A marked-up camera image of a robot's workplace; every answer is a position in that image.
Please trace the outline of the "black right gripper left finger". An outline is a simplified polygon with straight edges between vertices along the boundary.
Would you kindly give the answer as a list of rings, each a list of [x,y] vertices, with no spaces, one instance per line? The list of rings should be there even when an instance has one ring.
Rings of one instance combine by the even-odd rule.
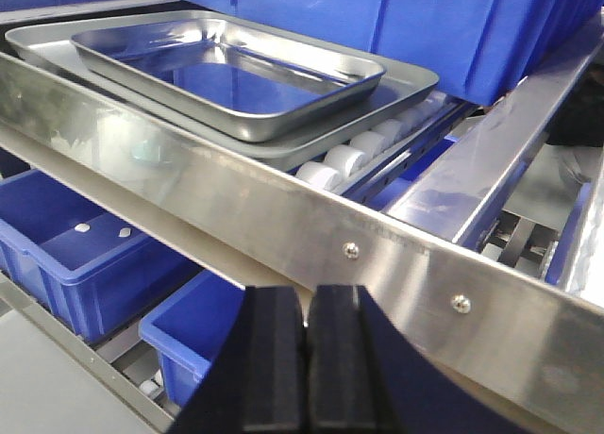
[[[305,334],[290,287],[248,287],[233,327],[170,433],[302,433]]]

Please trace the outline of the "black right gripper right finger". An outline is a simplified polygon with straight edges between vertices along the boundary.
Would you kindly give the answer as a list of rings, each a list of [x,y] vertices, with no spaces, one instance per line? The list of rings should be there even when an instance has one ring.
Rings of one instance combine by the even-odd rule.
[[[523,432],[432,365],[363,286],[319,286],[308,322],[311,432]]]

